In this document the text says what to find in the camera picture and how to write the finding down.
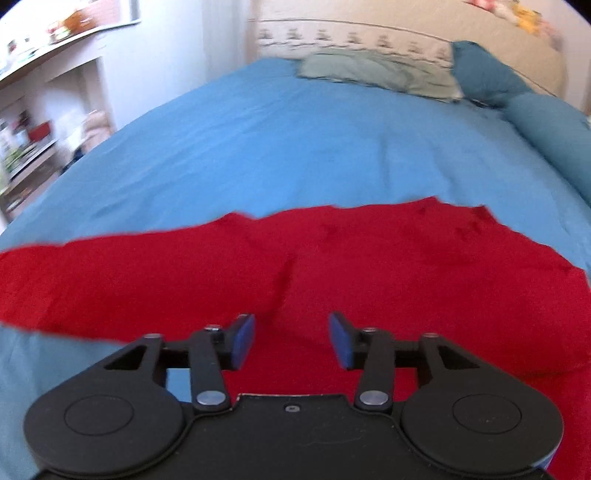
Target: wall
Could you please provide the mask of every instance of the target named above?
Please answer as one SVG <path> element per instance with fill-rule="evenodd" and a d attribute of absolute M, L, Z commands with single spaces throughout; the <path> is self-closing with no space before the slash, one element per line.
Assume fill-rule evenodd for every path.
<path fill-rule="evenodd" d="M 117 128 L 206 81 L 202 2 L 139 0 L 141 22 L 106 32 L 107 100 Z"/>
<path fill-rule="evenodd" d="M 591 25 L 563 0 L 522 1 L 540 12 L 562 33 L 569 75 L 565 100 L 584 109 L 591 90 Z"/>

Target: pillow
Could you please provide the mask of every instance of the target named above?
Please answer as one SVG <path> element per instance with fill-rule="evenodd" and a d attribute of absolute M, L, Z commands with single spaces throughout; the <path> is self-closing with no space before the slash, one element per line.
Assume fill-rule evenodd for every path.
<path fill-rule="evenodd" d="M 323 48 L 302 61 L 298 76 L 361 83 L 442 101 L 462 98 L 449 69 L 374 50 Z"/>
<path fill-rule="evenodd" d="M 504 112 L 591 205 L 591 129 L 585 115 L 559 98 L 537 93 L 510 99 Z"/>
<path fill-rule="evenodd" d="M 464 96 L 487 106 L 503 107 L 521 93 L 533 92 L 513 69 L 478 43 L 458 41 L 453 46 L 453 74 Z"/>

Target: red cloth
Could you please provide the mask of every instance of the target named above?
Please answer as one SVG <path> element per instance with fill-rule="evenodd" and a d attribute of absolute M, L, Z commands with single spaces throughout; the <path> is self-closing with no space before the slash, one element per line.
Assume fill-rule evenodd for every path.
<path fill-rule="evenodd" d="M 242 312 L 258 318 L 231 392 L 351 394 L 327 316 L 400 339 L 439 332 L 526 379 L 563 413 L 558 480 L 591 478 L 591 295 L 582 270 L 498 224 L 484 207 L 426 199 L 236 214 L 172 232 L 0 255 L 0 318 L 84 338 L 186 338 Z M 404 377 L 398 398 L 412 390 Z"/>

